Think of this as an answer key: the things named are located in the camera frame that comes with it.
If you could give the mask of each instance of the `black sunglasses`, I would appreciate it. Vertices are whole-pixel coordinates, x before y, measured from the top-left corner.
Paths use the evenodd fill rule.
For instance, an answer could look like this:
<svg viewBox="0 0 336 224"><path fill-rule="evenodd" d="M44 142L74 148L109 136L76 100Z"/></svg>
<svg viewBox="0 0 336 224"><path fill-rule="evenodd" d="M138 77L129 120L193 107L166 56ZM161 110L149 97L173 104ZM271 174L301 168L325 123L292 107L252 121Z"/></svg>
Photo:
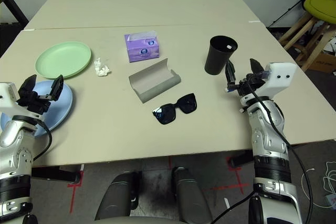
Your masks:
<svg viewBox="0 0 336 224"><path fill-rule="evenodd" d="M173 122L176 118L176 107L179 107L185 114L189 114L195 111L197 108L197 103L194 93L181 97L175 104L165 104L153 110L153 115L160 123L168 124Z"/></svg>

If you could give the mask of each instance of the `tissue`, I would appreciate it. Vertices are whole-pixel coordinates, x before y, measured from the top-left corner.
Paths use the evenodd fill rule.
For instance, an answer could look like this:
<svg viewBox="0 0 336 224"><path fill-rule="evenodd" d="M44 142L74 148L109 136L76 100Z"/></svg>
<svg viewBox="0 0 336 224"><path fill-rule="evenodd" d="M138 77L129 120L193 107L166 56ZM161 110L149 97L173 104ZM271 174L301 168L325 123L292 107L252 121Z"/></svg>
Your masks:
<svg viewBox="0 0 336 224"><path fill-rule="evenodd" d="M139 39L153 39L156 38L156 31L145 31L142 33L130 34L127 41L134 41Z"/></svg>
<svg viewBox="0 0 336 224"><path fill-rule="evenodd" d="M111 72L108 66L101 64L100 58L94 62L94 70L96 71L97 76L107 76L107 74Z"/></svg>

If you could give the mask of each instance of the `tissue box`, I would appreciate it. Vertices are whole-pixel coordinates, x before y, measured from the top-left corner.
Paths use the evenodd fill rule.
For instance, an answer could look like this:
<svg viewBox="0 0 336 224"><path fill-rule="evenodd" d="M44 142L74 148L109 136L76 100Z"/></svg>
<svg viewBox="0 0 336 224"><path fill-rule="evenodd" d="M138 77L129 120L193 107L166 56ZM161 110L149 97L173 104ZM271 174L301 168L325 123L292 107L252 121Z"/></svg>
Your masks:
<svg viewBox="0 0 336 224"><path fill-rule="evenodd" d="M124 36L130 62L159 57L159 43L156 36L144 38L141 34L133 34L134 36L126 34Z"/></svg>

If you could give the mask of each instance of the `black cup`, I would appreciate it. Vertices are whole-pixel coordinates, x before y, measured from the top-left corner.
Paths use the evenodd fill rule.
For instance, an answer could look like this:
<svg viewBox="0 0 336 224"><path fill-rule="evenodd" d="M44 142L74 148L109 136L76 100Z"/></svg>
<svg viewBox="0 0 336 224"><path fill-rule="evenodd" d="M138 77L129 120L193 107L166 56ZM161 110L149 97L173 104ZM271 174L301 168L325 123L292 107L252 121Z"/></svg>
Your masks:
<svg viewBox="0 0 336 224"><path fill-rule="evenodd" d="M214 76L219 74L237 48L237 42L230 37L219 35L211 38L205 71Z"/></svg>

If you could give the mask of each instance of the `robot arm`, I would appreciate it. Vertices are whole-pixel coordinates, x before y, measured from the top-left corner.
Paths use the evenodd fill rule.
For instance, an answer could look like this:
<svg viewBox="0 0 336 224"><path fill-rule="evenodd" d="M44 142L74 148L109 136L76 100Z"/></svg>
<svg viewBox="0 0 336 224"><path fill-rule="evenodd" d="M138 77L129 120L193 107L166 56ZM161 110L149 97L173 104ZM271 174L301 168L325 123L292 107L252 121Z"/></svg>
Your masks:
<svg viewBox="0 0 336 224"><path fill-rule="evenodd" d="M252 130L251 143L254 157L254 191L250 199L249 223L301 224L296 187L291 183L287 144L273 128L268 113L254 93L270 111L271 120L283 135L284 117L273 100L278 92L287 88L297 66L292 63L270 63L266 70L251 59L253 74L235 85L232 63L226 65L228 91L241 95L243 111L247 111Z"/></svg>
<svg viewBox="0 0 336 224"><path fill-rule="evenodd" d="M28 215L33 208L30 177L34 134L36 124L49 109L49 101L58 100L63 77L53 82L47 95L33 91L35 81L36 75L29 77L19 92L13 83L0 83L0 111L12 117L0 136L0 222L28 223L29 219L29 223L35 223L36 219Z"/></svg>

